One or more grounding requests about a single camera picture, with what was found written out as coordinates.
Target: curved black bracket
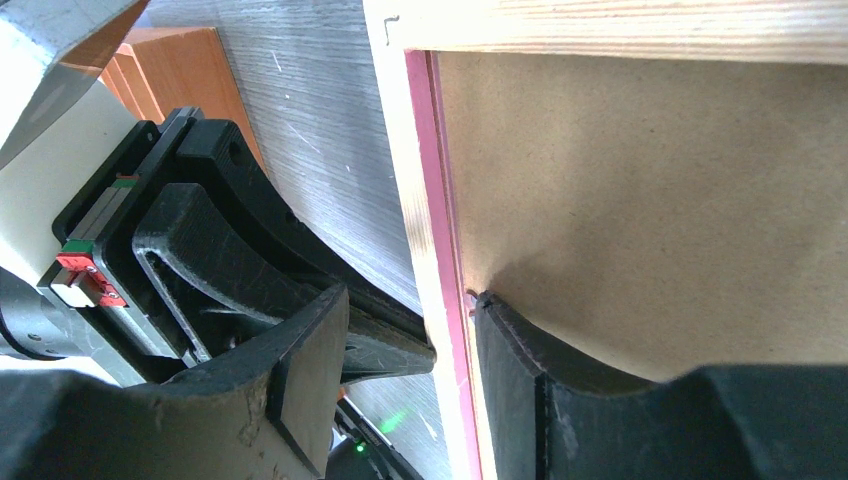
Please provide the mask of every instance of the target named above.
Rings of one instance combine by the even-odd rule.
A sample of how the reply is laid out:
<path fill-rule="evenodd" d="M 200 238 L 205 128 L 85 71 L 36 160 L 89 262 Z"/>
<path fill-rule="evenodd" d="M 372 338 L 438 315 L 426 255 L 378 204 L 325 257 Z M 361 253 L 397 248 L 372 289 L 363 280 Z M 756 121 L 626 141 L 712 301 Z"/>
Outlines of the curved black bracket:
<path fill-rule="evenodd" d="M 108 218 L 95 221 L 102 228 L 92 257 L 127 303 L 103 320 L 146 370 L 163 365 L 159 359 L 169 374 L 175 365 L 208 361 L 338 283 L 348 287 L 352 312 L 344 383 L 432 369 L 421 316 L 297 220 L 235 123 L 203 120 L 193 109 L 172 112 L 161 134 L 140 123 L 57 217 L 61 242 L 116 175 L 135 183 Z M 199 190 L 174 187 L 180 184 Z M 43 279 L 47 290 L 52 279 Z"/>
<path fill-rule="evenodd" d="M 320 293 L 250 248 L 198 184 L 162 189 L 133 251 L 199 361 L 286 321 Z M 346 348 L 344 383 L 432 367 L 429 349 L 359 309 L 351 309 Z"/>
<path fill-rule="evenodd" d="M 502 478 L 848 477 L 846 367 L 710 366 L 653 384 L 490 292 L 476 330 Z"/>

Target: orange wooden block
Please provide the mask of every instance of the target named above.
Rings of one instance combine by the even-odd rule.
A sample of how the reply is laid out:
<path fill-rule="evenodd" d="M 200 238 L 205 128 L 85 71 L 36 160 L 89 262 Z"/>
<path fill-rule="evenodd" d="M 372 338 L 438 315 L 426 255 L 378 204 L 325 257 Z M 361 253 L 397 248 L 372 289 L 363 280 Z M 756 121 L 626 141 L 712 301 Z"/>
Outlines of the orange wooden block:
<path fill-rule="evenodd" d="M 264 168 L 218 33 L 211 27 L 135 28 L 101 76 L 140 120 L 165 121 L 174 108 L 200 107 L 206 118 L 238 124 Z"/>

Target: white plastic part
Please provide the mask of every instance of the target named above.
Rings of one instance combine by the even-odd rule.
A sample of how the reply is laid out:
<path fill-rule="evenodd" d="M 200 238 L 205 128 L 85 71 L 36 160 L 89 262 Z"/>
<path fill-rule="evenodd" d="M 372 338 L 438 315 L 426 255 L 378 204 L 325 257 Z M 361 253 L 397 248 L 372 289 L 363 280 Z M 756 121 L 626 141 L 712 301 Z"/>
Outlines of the white plastic part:
<path fill-rule="evenodd" d="M 62 248 L 56 216 L 135 125 L 105 85 L 91 89 L 0 170 L 0 267 L 35 286 Z"/>
<path fill-rule="evenodd" d="M 0 63 L 14 72 L 0 89 L 0 169 L 94 82 L 63 65 L 78 60 L 65 56 L 138 1 L 0 0 Z M 117 46 L 101 41 L 84 50 L 108 58 Z"/>
<path fill-rule="evenodd" d="M 62 270 L 50 283 L 50 289 L 65 304 L 74 308 L 93 307 L 103 295 L 97 282 L 85 272 Z"/>

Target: wooden frame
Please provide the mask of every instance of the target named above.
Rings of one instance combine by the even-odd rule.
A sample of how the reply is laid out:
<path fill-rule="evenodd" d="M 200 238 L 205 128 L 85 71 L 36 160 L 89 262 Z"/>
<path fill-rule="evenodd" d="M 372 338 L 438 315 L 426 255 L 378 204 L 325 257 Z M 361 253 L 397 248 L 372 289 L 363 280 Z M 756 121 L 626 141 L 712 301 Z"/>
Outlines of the wooden frame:
<path fill-rule="evenodd" d="M 454 478 L 496 478 L 430 50 L 848 64 L 848 1 L 364 0 Z"/>

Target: gray object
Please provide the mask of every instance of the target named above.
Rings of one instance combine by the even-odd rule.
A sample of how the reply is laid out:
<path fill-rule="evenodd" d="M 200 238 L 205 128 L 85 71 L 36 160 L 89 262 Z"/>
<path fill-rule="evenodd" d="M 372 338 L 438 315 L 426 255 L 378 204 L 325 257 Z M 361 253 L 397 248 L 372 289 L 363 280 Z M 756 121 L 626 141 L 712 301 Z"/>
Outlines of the gray object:
<path fill-rule="evenodd" d="M 361 2 L 153 0 L 154 27 L 218 29 L 272 183 L 327 245 L 421 313 Z M 450 478 L 431 374 L 348 395 L 424 478 Z"/>
<path fill-rule="evenodd" d="M 88 44 L 74 58 L 68 54 L 137 2 L 0 0 L 0 60 L 15 72 L 0 91 L 0 169 L 88 91 L 97 76 L 81 67 L 104 67 L 96 63 L 108 62 L 118 44 Z M 87 65 L 63 61 L 77 57 Z"/>
<path fill-rule="evenodd" d="M 321 477 L 347 324 L 347 290 L 336 286 L 164 385 L 0 376 L 4 411 L 14 412 L 0 418 L 0 477 Z"/>
<path fill-rule="evenodd" d="M 0 354 L 55 360 L 81 356 L 79 348 L 51 319 L 61 315 L 18 277 L 0 269 Z"/>

